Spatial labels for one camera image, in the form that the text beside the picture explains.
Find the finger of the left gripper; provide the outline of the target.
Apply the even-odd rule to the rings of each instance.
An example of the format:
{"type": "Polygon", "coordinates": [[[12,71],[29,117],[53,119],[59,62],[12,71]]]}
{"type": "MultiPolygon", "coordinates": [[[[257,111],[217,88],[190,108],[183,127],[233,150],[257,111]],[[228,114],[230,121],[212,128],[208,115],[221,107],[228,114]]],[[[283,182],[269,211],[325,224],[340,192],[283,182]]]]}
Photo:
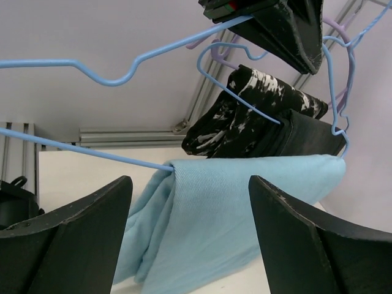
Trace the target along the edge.
{"type": "Polygon", "coordinates": [[[199,1],[213,23],[250,19],[229,30],[277,56],[301,74],[322,63],[322,0],[199,1]]]}

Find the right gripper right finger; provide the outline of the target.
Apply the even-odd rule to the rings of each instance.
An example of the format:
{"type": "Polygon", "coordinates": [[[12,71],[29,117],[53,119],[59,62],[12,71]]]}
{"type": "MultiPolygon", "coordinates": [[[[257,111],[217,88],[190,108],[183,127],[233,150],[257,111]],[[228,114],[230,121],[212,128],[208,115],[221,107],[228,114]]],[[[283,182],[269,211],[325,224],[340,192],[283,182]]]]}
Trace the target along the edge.
{"type": "Polygon", "coordinates": [[[391,293],[391,234],[328,214],[251,176],[271,293],[391,293]]]}

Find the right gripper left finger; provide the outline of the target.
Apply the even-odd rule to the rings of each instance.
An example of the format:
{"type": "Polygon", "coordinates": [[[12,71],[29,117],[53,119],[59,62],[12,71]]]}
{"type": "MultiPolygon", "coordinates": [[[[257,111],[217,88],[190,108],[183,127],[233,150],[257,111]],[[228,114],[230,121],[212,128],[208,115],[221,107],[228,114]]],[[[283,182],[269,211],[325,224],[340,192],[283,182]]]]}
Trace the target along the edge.
{"type": "Polygon", "coordinates": [[[1,230],[1,293],[110,293],[133,182],[1,230]]]}

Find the light blue trousers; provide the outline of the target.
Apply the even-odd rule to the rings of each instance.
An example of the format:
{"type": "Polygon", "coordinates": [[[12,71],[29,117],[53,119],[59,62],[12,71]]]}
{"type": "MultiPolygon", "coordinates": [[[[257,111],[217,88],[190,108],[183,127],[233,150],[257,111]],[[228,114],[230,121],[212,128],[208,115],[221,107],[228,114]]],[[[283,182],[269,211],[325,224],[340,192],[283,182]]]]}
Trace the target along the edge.
{"type": "Polygon", "coordinates": [[[113,282],[143,293],[189,293],[260,255],[248,184],[260,176],[308,204],[346,171],[331,155],[171,160],[130,207],[113,282]]]}

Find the black white patterned trousers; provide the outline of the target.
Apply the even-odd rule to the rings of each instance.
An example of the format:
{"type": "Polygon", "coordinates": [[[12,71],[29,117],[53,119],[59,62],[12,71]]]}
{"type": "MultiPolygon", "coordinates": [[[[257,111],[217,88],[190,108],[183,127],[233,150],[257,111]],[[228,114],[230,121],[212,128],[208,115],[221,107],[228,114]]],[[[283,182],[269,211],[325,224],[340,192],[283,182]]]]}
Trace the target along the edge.
{"type": "MultiPolygon", "coordinates": [[[[273,107],[275,117],[284,110],[297,111],[294,108],[297,99],[298,97],[290,97],[286,102],[279,102],[278,106],[273,107]]],[[[306,116],[320,119],[327,113],[328,105],[318,98],[316,101],[321,103],[322,113],[317,114],[315,110],[311,110],[306,116]]],[[[232,97],[222,98],[220,93],[213,106],[188,130],[181,147],[188,155],[210,158],[220,145],[229,143],[236,137],[246,137],[251,132],[260,130],[267,122],[269,121],[257,114],[247,115],[245,106],[239,105],[232,97]]]]}

